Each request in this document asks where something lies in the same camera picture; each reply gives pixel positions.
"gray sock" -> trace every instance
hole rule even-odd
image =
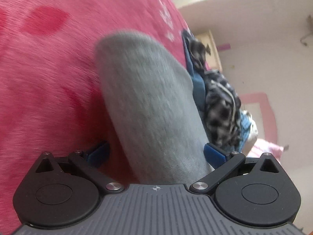
[[[107,110],[141,183],[189,185],[212,171],[190,76],[162,45],[137,32],[118,33],[98,43],[96,64]]]

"blue cloth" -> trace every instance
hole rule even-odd
[[[251,121],[249,120],[247,115],[242,113],[242,111],[240,111],[240,119],[241,119],[241,132],[240,132],[241,140],[240,140],[239,147],[237,150],[239,152],[241,152],[242,148],[244,147],[249,137],[250,127],[251,127]]]
[[[205,85],[203,78],[200,74],[193,69],[193,63],[191,61],[191,53],[189,50],[189,38],[194,38],[187,30],[183,30],[182,32],[183,44],[184,44],[184,51],[185,51],[185,58],[186,58],[186,69],[189,73],[192,84],[193,84],[193,99],[197,106],[199,115],[201,120],[204,117],[204,107],[205,107]]]

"round black disc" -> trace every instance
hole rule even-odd
[[[19,218],[37,227],[57,228],[78,222],[97,206],[99,192],[87,179],[63,174],[20,185],[14,207]]]
[[[257,227],[293,221],[301,203],[291,181],[279,173],[262,171],[225,180],[217,187],[214,200],[232,219]]]

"black lever arm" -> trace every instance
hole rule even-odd
[[[232,152],[232,158],[220,166],[218,169],[212,171],[210,174],[198,180],[196,183],[192,184],[189,188],[190,191],[194,193],[208,194],[212,195],[217,186],[224,180],[231,177],[237,176],[238,169],[245,164],[245,155],[239,152]],[[206,189],[199,190],[195,188],[195,184],[198,182],[203,182],[208,185]]]
[[[76,153],[70,153],[68,156],[68,162],[75,166],[75,168],[79,171],[79,175],[93,182],[101,191],[101,193],[112,193],[112,190],[109,190],[107,185],[114,184],[116,181],[99,172],[96,168],[90,166],[80,155]],[[124,190],[124,187],[121,184],[119,184],[119,187],[119,189],[114,190],[114,193],[118,193]]]

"pink frame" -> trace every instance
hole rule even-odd
[[[259,103],[263,118],[265,140],[277,144],[277,125],[274,112],[266,93],[253,93],[240,96],[242,104]]]

